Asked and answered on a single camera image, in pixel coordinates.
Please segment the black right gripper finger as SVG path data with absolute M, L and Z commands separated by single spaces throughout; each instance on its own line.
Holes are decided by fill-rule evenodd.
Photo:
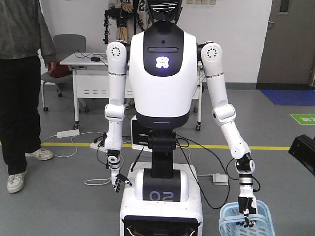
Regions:
M 303 134 L 297 136 L 289 151 L 300 163 L 315 175 L 315 140 Z

